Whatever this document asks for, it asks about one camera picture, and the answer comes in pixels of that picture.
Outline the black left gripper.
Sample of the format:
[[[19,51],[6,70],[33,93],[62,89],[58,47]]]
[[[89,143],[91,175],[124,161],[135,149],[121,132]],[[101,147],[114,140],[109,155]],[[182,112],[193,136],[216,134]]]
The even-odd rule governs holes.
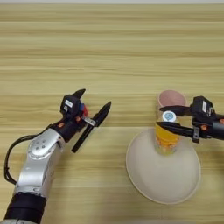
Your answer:
[[[73,96],[80,99],[85,93],[86,89],[80,89],[73,93]],[[111,102],[106,103],[98,113],[96,113],[93,117],[95,121],[95,127],[99,127],[101,123],[107,117],[109,110],[111,107]],[[77,115],[75,118],[62,118],[60,121],[51,125],[51,128],[58,132],[64,141],[69,142],[73,136],[80,132],[88,123],[82,119],[80,115]]]

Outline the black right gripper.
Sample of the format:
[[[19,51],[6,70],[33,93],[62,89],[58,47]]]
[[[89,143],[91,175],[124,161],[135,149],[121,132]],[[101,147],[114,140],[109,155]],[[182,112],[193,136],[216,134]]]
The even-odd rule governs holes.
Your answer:
[[[165,106],[160,111],[172,111],[177,116],[190,116],[192,114],[189,107],[181,105]],[[212,120],[194,117],[192,119],[193,129],[175,122],[157,122],[157,125],[173,134],[191,137],[192,141],[197,144],[201,138],[224,140],[224,115],[217,115]]]

